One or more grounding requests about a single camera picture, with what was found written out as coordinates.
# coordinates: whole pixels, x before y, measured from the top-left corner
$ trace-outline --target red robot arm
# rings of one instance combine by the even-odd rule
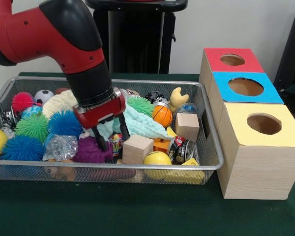
[[[102,42],[85,4],[81,0],[49,0],[14,15],[11,8],[12,0],[0,0],[0,65],[50,56],[62,68],[77,98],[79,106],[74,112],[84,127],[98,133],[96,126],[109,114],[120,117],[125,125],[125,101],[112,87]],[[119,104],[114,112],[107,110],[110,102]],[[102,137],[98,140],[105,146]]]

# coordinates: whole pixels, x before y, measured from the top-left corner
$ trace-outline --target metal basket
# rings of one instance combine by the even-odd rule
[[[205,184],[214,170],[223,165],[223,154],[205,89],[194,82],[163,82],[138,80],[113,80],[113,86],[132,89],[142,95],[159,90],[167,98],[176,87],[190,95],[190,102],[198,108],[201,126],[195,144],[194,158],[200,166],[127,165],[114,163],[62,163],[0,160],[0,179],[34,181],[76,182],[136,182],[136,183],[179,183]],[[55,91],[68,87],[65,78],[16,77],[10,79],[0,91],[0,113],[11,106],[12,97],[22,91],[35,94],[42,89]]]

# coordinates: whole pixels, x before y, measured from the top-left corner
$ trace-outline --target blue spiky ball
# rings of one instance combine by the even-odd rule
[[[52,134],[76,136],[79,139],[83,129],[72,111],[61,111],[51,116],[48,131]]]
[[[3,160],[41,161],[45,153],[45,148],[36,138],[18,135],[6,142],[2,153]]]

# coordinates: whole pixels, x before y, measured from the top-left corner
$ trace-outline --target stacked wooden boxes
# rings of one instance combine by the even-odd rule
[[[295,120],[250,49],[205,49],[200,72],[225,163],[227,199],[287,199],[295,181]]]

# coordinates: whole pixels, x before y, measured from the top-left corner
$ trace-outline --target basketball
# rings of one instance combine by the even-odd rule
[[[165,128],[171,125],[173,121],[172,112],[167,107],[163,106],[156,106],[152,117],[154,121],[160,123]]]

